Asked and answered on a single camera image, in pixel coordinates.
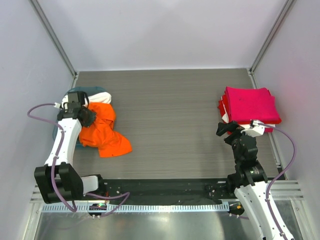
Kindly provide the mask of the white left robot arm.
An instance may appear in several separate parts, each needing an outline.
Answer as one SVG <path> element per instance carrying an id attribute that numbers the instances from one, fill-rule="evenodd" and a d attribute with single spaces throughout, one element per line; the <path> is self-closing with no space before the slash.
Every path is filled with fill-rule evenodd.
<path id="1" fill-rule="evenodd" d="M 36 167 L 34 178 L 39 188 L 43 201 L 46 204 L 64 203 L 82 200 L 87 194 L 95 200 L 100 200 L 106 195 L 103 178 L 99 174 L 79 176 L 73 168 L 73 156 L 78 136 L 82 127 L 91 126 L 96 120 L 96 113 L 87 107 L 75 104 L 75 108 L 60 109 L 58 121 L 51 121 L 31 115 L 39 107 L 53 106 L 57 103 L 43 103 L 31 108 L 27 116 L 36 120 L 54 124 L 57 133 L 52 150 L 44 166 Z"/>

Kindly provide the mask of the orange shirt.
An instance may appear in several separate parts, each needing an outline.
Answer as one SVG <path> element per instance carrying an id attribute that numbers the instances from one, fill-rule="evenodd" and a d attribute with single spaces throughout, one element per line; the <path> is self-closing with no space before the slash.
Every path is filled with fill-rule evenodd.
<path id="1" fill-rule="evenodd" d="M 89 127 L 83 127 L 78 136 L 84 147 L 97 148 L 101 158 L 119 157 L 132 152 L 130 141 L 114 130 L 116 112 L 109 103 L 93 102 L 89 110 L 96 119 Z"/>

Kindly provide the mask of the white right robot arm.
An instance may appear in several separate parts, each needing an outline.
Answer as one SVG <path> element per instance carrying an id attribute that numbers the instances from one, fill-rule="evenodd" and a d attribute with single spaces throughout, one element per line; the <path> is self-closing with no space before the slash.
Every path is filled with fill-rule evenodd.
<path id="1" fill-rule="evenodd" d="M 283 169 L 271 181 L 258 161 L 257 137 L 265 133 L 271 125 L 252 120 L 248 128 L 237 122 L 220 122 L 216 135 L 229 133 L 224 142 L 231 146 L 235 173 L 227 176 L 226 194 L 237 198 L 253 226 L 258 240 L 292 240 L 293 234 L 287 228 L 271 194 L 271 187 L 283 175 Z"/>

